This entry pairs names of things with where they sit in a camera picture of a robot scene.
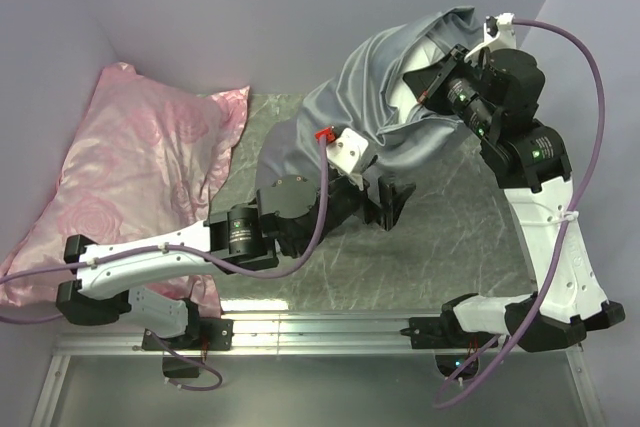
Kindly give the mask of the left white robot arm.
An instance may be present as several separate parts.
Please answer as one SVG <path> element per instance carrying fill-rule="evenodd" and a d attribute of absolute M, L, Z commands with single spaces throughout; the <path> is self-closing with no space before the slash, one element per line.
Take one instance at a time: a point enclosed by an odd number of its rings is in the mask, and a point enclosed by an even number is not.
<path fill-rule="evenodd" d="M 379 178 L 377 185 L 379 199 L 373 201 L 367 188 L 345 176 L 325 173 L 315 185 L 289 175 L 258 189 L 248 203 L 169 234 L 119 245 L 72 236 L 64 259 L 81 265 L 75 279 L 59 285 L 56 308 L 74 325 L 125 318 L 179 349 L 192 348 L 202 335 L 196 303 L 157 294 L 150 284 L 215 270 L 257 279 L 285 277 L 280 256 L 302 267 L 327 234 L 352 216 L 391 230 L 416 186 L 391 177 Z"/>

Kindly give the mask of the white pillow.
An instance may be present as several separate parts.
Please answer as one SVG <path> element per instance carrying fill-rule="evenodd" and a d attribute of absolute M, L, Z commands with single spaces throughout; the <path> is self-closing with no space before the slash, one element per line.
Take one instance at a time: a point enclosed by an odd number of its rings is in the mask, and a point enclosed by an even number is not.
<path fill-rule="evenodd" d="M 445 53 L 429 38 L 419 40 L 404 57 L 399 72 L 387 90 L 387 104 L 395 109 L 397 123 L 409 122 L 417 109 L 415 95 L 403 80 L 406 73 L 430 67 L 444 57 Z"/>

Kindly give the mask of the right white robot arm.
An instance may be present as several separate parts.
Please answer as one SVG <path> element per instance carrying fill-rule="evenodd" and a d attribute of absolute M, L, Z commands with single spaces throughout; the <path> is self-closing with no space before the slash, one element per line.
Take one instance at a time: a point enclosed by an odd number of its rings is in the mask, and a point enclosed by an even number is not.
<path fill-rule="evenodd" d="M 455 46 L 432 66 L 404 74 L 417 102 L 455 114 L 480 141 L 480 154 L 504 193 L 533 293 L 515 297 L 466 294 L 445 303 L 438 326 L 411 326 L 436 348 L 464 347 L 493 335 L 513 336 L 527 352 L 561 350 L 588 332 L 625 318 L 595 278 L 578 225 L 572 168 L 560 134 L 536 120 L 544 73 L 530 54 L 482 49 L 479 62 Z"/>

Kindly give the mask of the grey pillowcase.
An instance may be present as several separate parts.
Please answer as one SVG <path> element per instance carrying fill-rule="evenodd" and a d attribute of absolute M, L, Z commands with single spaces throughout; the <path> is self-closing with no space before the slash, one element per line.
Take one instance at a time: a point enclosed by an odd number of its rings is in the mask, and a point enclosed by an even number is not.
<path fill-rule="evenodd" d="M 400 125 L 395 109 L 387 104 L 387 90 L 404 57 L 423 38 L 432 40 L 446 55 L 457 44 L 477 45 L 482 24 L 474 8 L 454 7 L 365 40 L 332 79 L 302 100 L 291 118 L 266 134 L 257 160 L 256 187 L 291 174 L 318 180 L 314 135 L 328 126 L 351 128 L 374 147 L 378 159 L 364 174 L 373 200 L 378 199 L 379 177 L 408 181 L 428 163 L 455 152 L 470 135 L 461 120 L 417 104 L 411 120 Z"/>

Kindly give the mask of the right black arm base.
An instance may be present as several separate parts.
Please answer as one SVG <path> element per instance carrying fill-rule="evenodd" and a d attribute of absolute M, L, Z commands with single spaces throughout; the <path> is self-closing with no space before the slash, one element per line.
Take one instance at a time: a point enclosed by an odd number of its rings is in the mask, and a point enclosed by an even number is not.
<path fill-rule="evenodd" d="M 435 362 L 444 377 L 453 374 L 468 357 L 494 337 L 486 332 L 463 332 L 455 319 L 447 320 L 445 315 L 411 317 L 400 334 L 409 338 L 414 350 L 442 350 L 435 356 Z"/>

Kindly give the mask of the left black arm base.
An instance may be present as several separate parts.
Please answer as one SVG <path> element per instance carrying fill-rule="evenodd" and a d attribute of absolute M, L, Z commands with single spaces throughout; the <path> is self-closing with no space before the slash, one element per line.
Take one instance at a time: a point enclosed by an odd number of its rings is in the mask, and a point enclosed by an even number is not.
<path fill-rule="evenodd" d="M 162 372 L 172 381 L 197 379 L 204 371 L 201 367 L 211 352 L 231 349 L 234 321 L 209 318 L 201 320 L 195 334 L 172 339 L 156 340 L 149 330 L 141 342 L 143 352 L 162 352 Z"/>

